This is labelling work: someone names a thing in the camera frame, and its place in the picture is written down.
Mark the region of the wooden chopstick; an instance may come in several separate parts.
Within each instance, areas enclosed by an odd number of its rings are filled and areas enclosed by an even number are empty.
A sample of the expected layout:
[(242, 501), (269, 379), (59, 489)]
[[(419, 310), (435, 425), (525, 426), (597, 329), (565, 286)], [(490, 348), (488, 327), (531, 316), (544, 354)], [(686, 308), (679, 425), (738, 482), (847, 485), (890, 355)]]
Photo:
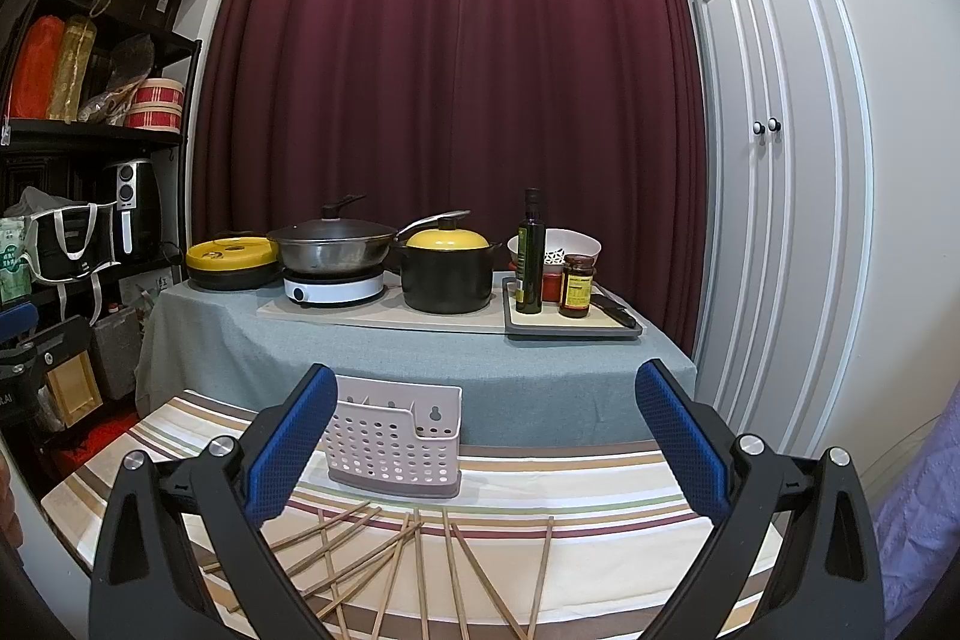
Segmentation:
[(428, 608), (427, 569), (425, 569), (425, 551), (423, 551), (423, 516), (420, 509), (413, 512), (415, 521), (415, 573), (418, 612), (420, 612), (420, 638), (430, 640), (430, 608)]
[[(343, 521), (347, 520), (350, 513), (352, 513), (352, 510), (345, 510), (345, 512), (339, 513), (329, 520), (329, 526), (327, 526), (325, 530), (320, 530), (320, 542), (322, 542), (322, 548), (324, 548), (324, 557), (322, 557), (322, 560), (324, 560), (325, 565), (325, 576), (334, 576), (337, 571), (334, 564), (334, 548), (332, 548), (334, 543), (331, 541), (329, 534), (332, 533), (335, 536), (335, 530), (338, 526), (342, 525)], [(329, 585), (329, 593), (331, 593), (331, 601), (340, 598), (337, 583), (331, 583)], [(343, 612), (342, 606), (335, 606), (335, 617), (337, 618), (338, 624), (338, 637), (343, 638), (343, 640), (350, 640), (352, 636), (348, 630), (347, 619), (345, 619), (345, 612)]]
[(409, 541), (409, 533), (413, 530), (415, 526), (415, 515), (410, 515), (407, 513), (404, 520), (404, 528), (402, 528), (402, 539), (395, 544), (394, 552), (392, 553), (391, 563), (389, 564), (389, 570), (387, 570), (387, 580), (386, 585), (384, 585), (384, 591), (381, 594), (381, 601), (379, 601), (379, 608), (377, 608), (376, 617), (374, 618), (374, 624), (371, 627), (371, 640), (379, 640), (381, 638), (382, 624), (384, 624), (384, 619), (386, 619), (387, 608), (389, 607), (389, 601), (391, 601), (392, 590), (394, 589), (395, 579), (397, 578), (398, 567), (400, 567), (400, 562), (402, 562), (402, 555), (404, 555), (404, 548), (407, 541)]
[[(325, 530), (329, 530), (332, 526), (337, 526), (338, 523), (342, 523), (345, 520), (356, 520), (358, 518), (359, 512), (361, 510), (366, 510), (371, 505), (371, 500), (366, 500), (366, 502), (359, 502), (350, 509), (343, 510), (343, 512), (337, 513), (331, 518), (319, 518), (319, 521), (316, 525), (311, 526), (311, 528), (306, 528), (306, 530), (298, 531), (295, 534), (290, 534), (290, 536), (282, 537), (278, 541), (268, 542), (268, 548), (270, 551), (286, 551), (288, 548), (293, 548), (301, 544), (301, 542), (308, 541), (311, 537), (319, 536)], [(223, 570), (223, 565), (221, 564), (203, 564), (201, 567), (203, 573), (215, 573)]]
[[(352, 599), (353, 596), (361, 593), (364, 588), (366, 588), (366, 585), (368, 585), (386, 565), (391, 563), (395, 544), (404, 536), (402, 534), (402, 528), (404, 528), (404, 521), (402, 521), (402, 525), (400, 525), (398, 532), (395, 533), (394, 536), (389, 537), (386, 541), (382, 541), (381, 544), (374, 549), (366, 551), (363, 555), (360, 555), (358, 559), (348, 562), (345, 567), (337, 570), (334, 576), (324, 576), (322, 580), (313, 583), (310, 587), (301, 588), (301, 590), (299, 590), (299, 596), (304, 599), (304, 603), (309, 603), (311, 599), (317, 598), (320, 594), (329, 591), (329, 585), (331, 583), (337, 583), (340, 598), (335, 601), (331, 601), (331, 598), (327, 599), (327, 603), (316, 611), (319, 619), (322, 619), (324, 615), (331, 614), (331, 612), (335, 611), (335, 606), (340, 606), (343, 601), (348, 601), (348, 599)], [(301, 544), (293, 546), (293, 548), (308, 546), (309, 551), (304, 554), (308, 555), (309, 552), (319, 549), (320, 544), (322, 544), (322, 542), (320, 542), (319, 535), (311, 537), (308, 541), (301, 542)]]
[(295, 576), (299, 575), (301, 572), (310, 569), (314, 564), (317, 564), (320, 559), (327, 557), (335, 549), (342, 548), (343, 544), (347, 544), (348, 541), (352, 541), (353, 537), (361, 533), (366, 526), (370, 525), (377, 515), (382, 512), (381, 507), (374, 507), (373, 510), (368, 510), (356, 523), (353, 523), (347, 531), (337, 534), (337, 536), (331, 537), (329, 541), (322, 542), (320, 548), (316, 549), (313, 552), (309, 552), (308, 555), (305, 555), (302, 559), (297, 560), (294, 564), (291, 564), (288, 569), (286, 569), (286, 575)]
[(544, 596), (545, 578), (547, 578), (548, 561), (550, 560), (551, 541), (553, 541), (553, 530), (555, 530), (555, 516), (549, 516), (547, 523), (545, 523), (544, 544), (542, 544), (542, 551), (540, 551), (539, 568), (537, 569), (537, 578), (535, 578), (532, 603), (530, 603), (529, 622), (527, 622), (527, 640), (534, 640), (535, 634), (537, 633), (540, 608), (542, 607), (542, 596)]
[(459, 572), (457, 571), (457, 564), (455, 563), (454, 544), (452, 544), (452, 526), (449, 521), (448, 510), (441, 510), (441, 521), (443, 521), (444, 549), (446, 549), (446, 559), (448, 559), (452, 601), (454, 601), (459, 637), (462, 638), (462, 640), (470, 640), (469, 622), (467, 622), (464, 598), (462, 598), (462, 588), (460, 588)]

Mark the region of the striped table mat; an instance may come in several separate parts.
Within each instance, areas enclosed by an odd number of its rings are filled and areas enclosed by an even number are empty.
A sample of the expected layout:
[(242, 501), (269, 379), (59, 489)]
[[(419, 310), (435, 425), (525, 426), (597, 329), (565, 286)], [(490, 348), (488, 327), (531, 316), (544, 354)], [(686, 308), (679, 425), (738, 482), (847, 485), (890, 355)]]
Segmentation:
[[(374, 507), (382, 512), (334, 552), (340, 570), (394, 536), (407, 513), (420, 509), (430, 638), (460, 638), (444, 549), (446, 509), (470, 638), (512, 638), (527, 630), (545, 523), (555, 516), (535, 637), (622, 638), (640, 635), (651, 622), (711, 531), (708, 520), (688, 509), (649, 443), (584, 453), (469, 448), (460, 464), (454, 500), (415, 507), (338, 486), (324, 456), (314, 455), (285, 513), (268, 521), (263, 534), (278, 541), (371, 500), (358, 518)], [(343, 521), (335, 536), (356, 520)], [(343, 601), (353, 638), (370, 637), (387, 570)], [(405, 544), (381, 638), (420, 638), (415, 541)]]

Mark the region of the pink perforated utensil holder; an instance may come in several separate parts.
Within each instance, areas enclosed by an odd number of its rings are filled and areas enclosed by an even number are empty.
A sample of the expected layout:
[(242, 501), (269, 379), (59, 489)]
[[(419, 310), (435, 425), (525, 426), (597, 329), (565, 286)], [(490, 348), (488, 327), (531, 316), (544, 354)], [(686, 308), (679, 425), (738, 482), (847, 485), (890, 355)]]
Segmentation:
[(460, 386), (339, 375), (337, 388), (322, 437), (332, 481), (395, 497), (459, 494)]

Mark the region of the yellow lidded electric griddle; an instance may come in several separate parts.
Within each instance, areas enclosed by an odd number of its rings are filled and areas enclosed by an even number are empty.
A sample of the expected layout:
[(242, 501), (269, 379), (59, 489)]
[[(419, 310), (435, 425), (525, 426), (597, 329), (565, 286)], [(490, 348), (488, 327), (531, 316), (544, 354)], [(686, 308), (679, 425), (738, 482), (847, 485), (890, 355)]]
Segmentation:
[(185, 255), (189, 278), (208, 291), (247, 291), (281, 275), (278, 247), (263, 236), (221, 237), (192, 245)]

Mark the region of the black knife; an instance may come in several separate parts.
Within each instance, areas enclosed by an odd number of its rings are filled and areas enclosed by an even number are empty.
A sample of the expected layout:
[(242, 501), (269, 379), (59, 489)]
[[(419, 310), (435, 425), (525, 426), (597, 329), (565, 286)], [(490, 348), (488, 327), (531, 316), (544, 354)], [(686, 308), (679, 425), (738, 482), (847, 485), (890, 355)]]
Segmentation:
[(628, 330), (633, 330), (638, 326), (638, 322), (635, 317), (626, 310), (626, 307), (618, 302), (615, 302), (613, 299), (604, 296), (604, 294), (599, 294), (599, 292), (594, 292), (590, 296), (590, 305), (592, 307), (599, 308), (601, 312), (604, 312), (605, 315), (610, 320), (616, 321), (619, 325), (622, 325), (623, 328), (628, 328)]

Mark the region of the white induction cooker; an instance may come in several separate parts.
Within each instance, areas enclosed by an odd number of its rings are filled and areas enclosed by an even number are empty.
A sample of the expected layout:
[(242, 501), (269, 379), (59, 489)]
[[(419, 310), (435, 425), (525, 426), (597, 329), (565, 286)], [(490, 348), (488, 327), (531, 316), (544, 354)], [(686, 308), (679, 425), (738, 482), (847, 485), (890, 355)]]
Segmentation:
[(379, 298), (384, 292), (384, 271), (381, 268), (308, 275), (291, 269), (283, 271), (285, 296), (291, 302), (309, 307), (345, 307)]

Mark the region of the grey cutting board tray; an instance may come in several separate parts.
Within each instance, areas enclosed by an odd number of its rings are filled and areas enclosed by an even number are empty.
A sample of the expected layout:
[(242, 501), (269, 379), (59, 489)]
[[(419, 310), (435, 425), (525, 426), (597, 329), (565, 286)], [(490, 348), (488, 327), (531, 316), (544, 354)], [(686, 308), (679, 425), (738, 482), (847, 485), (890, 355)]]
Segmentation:
[(521, 314), (516, 302), (517, 280), (501, 281), (505, 333), (511, 339), (559, 339), (560, 341), (630, 341), (643, 334), (643, 325), (626, 310), (605, 310), (590, 304), (582, 319), (560, 314), (558, 305), (547, 302), (539, 314)]

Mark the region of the black white tote bag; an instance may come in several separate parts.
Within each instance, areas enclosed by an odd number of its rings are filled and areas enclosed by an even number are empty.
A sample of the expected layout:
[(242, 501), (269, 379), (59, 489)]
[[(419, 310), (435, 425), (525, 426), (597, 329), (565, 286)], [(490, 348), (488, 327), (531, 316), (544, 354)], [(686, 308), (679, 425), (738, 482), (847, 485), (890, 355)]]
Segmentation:
[(31, 214), (26, 218), (25, 252), (36, 283), (52, 286), (59, 298), (60, 319), (67, 318), (67, 287), (88, 281), (93, 312), (89, 325), (103, 313), (101, 276), (121, 264), (117, 259), (114, 214), (117, 203), (78, 203)]

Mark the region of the grey-blue tablecloth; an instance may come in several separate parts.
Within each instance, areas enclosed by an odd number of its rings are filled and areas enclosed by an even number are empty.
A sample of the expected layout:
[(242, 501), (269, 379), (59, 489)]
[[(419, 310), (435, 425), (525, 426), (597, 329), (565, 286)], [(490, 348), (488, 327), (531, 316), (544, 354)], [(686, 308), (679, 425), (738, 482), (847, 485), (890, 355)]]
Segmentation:
[(259, 411), (280, 403), (314, 364), (337, 375), (454, 385), (467, 447), (583, 448), (649, 435), (635, 374), (649, 359), (685, 392), (697, 367), (652, 323), (628, 341), (514, 341), (501, 333), (436, 333), (342, 325), (332, 310), (265, 317), (280, 286), (161, 292), (146, 320), (135, 401), (153, 413), (184, 390)]

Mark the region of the black air fryer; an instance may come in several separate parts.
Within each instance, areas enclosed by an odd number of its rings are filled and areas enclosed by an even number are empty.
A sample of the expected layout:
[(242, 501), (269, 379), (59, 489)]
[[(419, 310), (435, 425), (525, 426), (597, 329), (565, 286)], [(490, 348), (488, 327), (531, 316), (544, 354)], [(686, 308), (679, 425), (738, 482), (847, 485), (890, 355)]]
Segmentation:
[(116, 166), (117, 253), (122, 260), (158, 257), (161, 252), (161, 195), (155, 166), (133, 159)]

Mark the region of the steel wok with lid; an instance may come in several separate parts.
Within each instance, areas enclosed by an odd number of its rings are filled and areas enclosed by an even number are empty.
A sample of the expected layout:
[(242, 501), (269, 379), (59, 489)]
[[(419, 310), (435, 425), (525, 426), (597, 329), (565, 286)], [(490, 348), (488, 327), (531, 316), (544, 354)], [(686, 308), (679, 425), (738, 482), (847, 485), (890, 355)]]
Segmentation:
[(462, 220), (470, 214), (468, 209), (454, 209), (394, 229), (374, 221), (343, 218), (343, 209), (359, 200), (364, 200), (364, 195), (348, 195), (322, 206), (315, 220), (272, 230), (268, 239), (277, 244), (283, 268), (300, 275), (358, 273), (381, 265), (395, 242), (405, 241), (417, 230), (438, 227), (443, 220)]

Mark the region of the sauce jar yellow label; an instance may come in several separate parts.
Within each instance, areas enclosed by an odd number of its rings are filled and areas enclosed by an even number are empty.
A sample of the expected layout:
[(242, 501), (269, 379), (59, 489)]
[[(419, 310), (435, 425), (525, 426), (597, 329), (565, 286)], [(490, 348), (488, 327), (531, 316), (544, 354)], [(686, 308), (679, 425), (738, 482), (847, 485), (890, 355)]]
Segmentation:
[(558, 294), (558, 312), (568, 319), (582, 319), (589, 314), (596, 262), (590, 255), (568, 253), (562, 271)]

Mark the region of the red container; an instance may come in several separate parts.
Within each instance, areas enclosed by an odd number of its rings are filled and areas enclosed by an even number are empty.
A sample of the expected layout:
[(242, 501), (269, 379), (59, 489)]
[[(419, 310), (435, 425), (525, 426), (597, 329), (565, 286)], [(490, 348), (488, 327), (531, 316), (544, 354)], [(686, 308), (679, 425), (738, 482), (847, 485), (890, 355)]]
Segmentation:
[(563, 266), (545, 265), (542, 276), (542, 299), (545, 302), (556, 302), (562, 292)]

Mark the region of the white cabinet doors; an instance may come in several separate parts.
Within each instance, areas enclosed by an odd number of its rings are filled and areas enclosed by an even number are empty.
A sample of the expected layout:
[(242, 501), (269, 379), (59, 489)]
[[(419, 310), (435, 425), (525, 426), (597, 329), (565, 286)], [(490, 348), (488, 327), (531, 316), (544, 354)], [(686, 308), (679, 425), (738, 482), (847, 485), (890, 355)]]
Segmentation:
[(843, 385), (872, 230), (871, 117), (844, 0), (698, 0), (711, 247), (698, 396), (807, 455)]

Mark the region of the black pot yellow lid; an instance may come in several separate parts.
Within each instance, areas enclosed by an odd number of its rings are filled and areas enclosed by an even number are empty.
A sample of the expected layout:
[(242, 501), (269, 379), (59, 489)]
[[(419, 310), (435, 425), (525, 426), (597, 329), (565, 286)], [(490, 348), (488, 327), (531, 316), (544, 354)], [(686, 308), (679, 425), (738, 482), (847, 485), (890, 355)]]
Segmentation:
[(436, 315), (471, 314), (487, 307), (496, 244), (460, 223), (468, 209), (413, 221), (394, 236), (400, 281), (409, 307)]

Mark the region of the white bowl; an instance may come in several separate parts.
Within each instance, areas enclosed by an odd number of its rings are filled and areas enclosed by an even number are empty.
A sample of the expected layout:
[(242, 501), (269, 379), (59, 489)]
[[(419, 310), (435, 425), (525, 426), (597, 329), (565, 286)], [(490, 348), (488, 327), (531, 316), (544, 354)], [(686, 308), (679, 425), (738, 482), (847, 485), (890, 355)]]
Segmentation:
[(568, 255), (584, 255), (597, 260), (601, 252), (601, 242), (583, 232), (561, 227), (545, 229), (544, 271), (560, 273)]

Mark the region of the dark olive oil bottle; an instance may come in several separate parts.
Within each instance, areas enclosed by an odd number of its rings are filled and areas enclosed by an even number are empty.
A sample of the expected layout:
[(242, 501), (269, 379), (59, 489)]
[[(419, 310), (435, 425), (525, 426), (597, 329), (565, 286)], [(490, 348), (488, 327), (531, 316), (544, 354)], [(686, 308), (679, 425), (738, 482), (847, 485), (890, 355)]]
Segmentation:
[(519, 314), (542, 312), (542, 278), (544, 277), (545, 224), (542, 220), (542, 193), (539, 188), (526, 190), (526, 214), (517, 227), (516, 308)]

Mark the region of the red striped round boxes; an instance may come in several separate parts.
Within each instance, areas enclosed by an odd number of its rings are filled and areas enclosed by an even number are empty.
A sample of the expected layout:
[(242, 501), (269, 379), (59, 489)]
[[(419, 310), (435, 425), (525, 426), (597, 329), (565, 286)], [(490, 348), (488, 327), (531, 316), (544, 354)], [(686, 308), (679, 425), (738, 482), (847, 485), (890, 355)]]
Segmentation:
[(181, 81), (171, 78), (148, 78), (133, 92), (132, 106), (127, 110), (124, 125), (140, 130), (181, 130), (185, 89)]

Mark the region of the orange bag on shelf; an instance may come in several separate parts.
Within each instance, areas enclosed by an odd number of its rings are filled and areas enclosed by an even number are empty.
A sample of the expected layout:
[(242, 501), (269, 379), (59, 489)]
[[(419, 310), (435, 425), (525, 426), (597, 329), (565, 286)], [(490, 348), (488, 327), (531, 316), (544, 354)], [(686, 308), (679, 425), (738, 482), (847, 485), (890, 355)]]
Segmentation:
[(10, 115), (13, 119), (44, 119), (52, 96), (52, 83), (65, 21), (48, 14), (32, 23), (14, 67)]

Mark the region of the black metal shelf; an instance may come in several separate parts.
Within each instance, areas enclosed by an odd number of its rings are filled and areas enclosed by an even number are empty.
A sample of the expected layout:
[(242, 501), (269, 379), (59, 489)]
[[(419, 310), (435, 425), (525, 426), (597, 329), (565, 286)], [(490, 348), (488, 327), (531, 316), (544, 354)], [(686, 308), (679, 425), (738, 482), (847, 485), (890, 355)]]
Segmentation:
[[(184, 78), (187, 94), (194, 89), (199, 71), (202, 42), (174, 31), (174, 18), (182, 0), (23, 0), (14, 3), (16, 18), (2, 34), (2, 96), (10, 96), (16, 60), (23, 55), (26, 37), (44, 16), (68, 21), (93, 21), (96, 34), (83, 74), (82, 101), (91, 101), (107, 89), (112, 72), (127, 64), (133, 47), (149, 42), (153, 65), (149, 74), (158, 78), (174, 70)], [(151, 271), (182, 260), (185, 220), (179, 214), (185, 188), (185, 142), (178, 130), (149, 130), (112, 125), (106, 120), (46, 119), (34, 113), (10, 115), (10, 149), (2, 154), (2, 193), (11, 195), (16, 185), (55, 188), (70, 198), (107, 193), (107, 169), (135, 158), (150, 161), (166, 152), (167, 161), (158, 174), (160, 204), (149, 208), (151, 241), (135, 253), (132, 268)]]

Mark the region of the gold bag on shelf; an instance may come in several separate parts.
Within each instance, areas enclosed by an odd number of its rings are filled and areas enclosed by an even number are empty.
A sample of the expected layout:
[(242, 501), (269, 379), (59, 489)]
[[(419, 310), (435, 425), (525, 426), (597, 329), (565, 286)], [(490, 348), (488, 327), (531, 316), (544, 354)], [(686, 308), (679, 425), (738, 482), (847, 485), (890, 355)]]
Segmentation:
[(96, 26), (86, 16), (72, 16), (60, 42), (53, 69), (52, 92), (47, 108), (49, 120), (75, 122), (80, 112), (83, 81), (96, 41)]

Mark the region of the maroon curtain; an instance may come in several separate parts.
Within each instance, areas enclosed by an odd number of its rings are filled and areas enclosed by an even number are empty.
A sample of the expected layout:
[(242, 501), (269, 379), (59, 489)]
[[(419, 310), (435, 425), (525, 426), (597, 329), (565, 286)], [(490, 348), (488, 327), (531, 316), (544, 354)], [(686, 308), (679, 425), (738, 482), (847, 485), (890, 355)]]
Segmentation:
[(597, 237), (599, 276), (695, 339), (706, 142), (688, 0), (223, 0), (192, 172), (201, 239), (359, 198), (402, 226), (464, 209), (494, 241), (523, 195)]

